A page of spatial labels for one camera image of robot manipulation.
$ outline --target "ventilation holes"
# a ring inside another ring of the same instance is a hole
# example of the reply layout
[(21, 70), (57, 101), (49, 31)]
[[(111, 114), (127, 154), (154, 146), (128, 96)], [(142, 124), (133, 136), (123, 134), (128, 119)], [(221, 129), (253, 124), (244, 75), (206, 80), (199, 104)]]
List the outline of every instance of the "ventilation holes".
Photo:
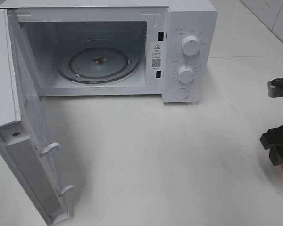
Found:
[(20, 29), (22, 29), (24, 27), (25, 23), (24, 22), (20, 22), (19, 23), (19, 26), (20, 26)]

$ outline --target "tiled wall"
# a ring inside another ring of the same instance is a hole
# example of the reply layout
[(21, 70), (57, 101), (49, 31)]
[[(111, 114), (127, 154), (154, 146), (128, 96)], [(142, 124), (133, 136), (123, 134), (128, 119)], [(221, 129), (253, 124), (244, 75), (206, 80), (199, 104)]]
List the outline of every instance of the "tiled wall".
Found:
[(240, 0), (283, 42), (283, 0)]

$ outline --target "control knob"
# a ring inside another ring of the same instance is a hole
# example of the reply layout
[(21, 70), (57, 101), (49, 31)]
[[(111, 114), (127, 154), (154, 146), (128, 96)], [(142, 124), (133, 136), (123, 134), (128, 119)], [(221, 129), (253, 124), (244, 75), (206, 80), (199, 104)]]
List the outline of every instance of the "control knob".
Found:
[(189, 35), (181, 41), (181, 49), (187, 56), (193, 56), (200, 50), (200, 40), (195, 35)]
[(178, 80), (181, 83), (189, 83), (194, 80), (195, 70), (189, 66), (183, 66), (178, 70)]

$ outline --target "qr code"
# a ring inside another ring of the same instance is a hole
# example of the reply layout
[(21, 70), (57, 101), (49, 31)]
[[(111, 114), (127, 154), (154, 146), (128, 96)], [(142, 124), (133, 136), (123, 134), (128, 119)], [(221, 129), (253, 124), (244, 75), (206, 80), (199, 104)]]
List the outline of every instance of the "qr code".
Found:
[(160, 67), (161, 59), (152, 59), (152, 67)]

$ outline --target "white countertop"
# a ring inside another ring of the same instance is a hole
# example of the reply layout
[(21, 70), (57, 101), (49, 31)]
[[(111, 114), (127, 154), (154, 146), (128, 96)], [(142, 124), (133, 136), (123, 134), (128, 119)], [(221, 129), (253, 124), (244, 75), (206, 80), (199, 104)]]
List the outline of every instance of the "white countertop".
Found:
[[(75, 185), (67, 194), (75, 216), (59, 225), (283, 225), (283, 172), (259, 141), (283, 124), (283, 98), (269, 98), (266, 86), (283, 77), (283, 46), (240, 3), (214, 2), (224, 8), (216, 6), (210, 56), (225, 58), (208, 60), (198, 103), (164, 105), (160, 96), (43, 99), (52, 141), (62, 145), (63, 184)], [(249, 24), (240, 24), (243, 17)], [(9, 225), (45, 223), (0, 157), (0, 226)]]

